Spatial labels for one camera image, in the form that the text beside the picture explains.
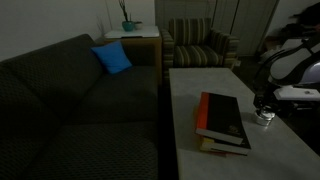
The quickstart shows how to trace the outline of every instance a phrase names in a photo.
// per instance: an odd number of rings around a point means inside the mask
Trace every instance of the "chair armrest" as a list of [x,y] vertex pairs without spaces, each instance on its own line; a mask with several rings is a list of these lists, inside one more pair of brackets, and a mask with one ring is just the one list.
[[222,56],[222,65],[224,66],[226,59],[228,64],[237,60],[237,50],[239,39],[227,33],[222,33],[214,29],[210,32],[209,46],[220,56]]
[[169,68],[173,67],[174,40],[168,30],[160,30],[162,37],[162,80],[169,84]]

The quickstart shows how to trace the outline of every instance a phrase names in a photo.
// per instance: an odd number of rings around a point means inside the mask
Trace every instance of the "chair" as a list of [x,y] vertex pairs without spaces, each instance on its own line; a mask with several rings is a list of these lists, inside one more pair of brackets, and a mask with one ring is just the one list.
[[160,33],[164,85],[169,85],[169,68],[232,69],[237,60],[239,39],[212,29],[210,18],[171,19]]

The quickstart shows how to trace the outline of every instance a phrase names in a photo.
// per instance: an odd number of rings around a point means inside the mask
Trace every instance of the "red book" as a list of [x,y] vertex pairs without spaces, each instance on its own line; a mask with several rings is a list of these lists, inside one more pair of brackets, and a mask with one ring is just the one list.
[[202,92],[195,132],[240,145],[246,133],[236,97]]

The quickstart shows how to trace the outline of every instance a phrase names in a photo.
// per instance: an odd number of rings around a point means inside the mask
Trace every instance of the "side table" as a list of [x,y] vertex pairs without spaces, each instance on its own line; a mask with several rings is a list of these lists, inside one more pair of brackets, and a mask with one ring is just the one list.
[[155,48],[155,66],[157,70],[158,86],[162,85],[162,38],[157,26],[145,26],[141,30],[125,32],[123,29],[115,29],[105,34],[104,43],[121,40],[125,45],[153,45]]

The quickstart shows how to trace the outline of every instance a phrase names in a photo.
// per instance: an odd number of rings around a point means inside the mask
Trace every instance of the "floor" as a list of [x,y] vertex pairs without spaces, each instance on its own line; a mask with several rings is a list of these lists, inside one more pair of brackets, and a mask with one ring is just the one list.
[[[241,65],[233,72],[254,93],[267,83],[269,67],[261,68],[259,75],[253,79],[261,64],[255,57],[239,58]],[[172,122],[171,97],[169,88],[159,89],[159,179],[178,179],[175,152],[174,128]],[[320,117],[296,114],[295,117],[282,118],[283,121],[301,137],[316,153],[320,155],[318,138],[320,136]]]

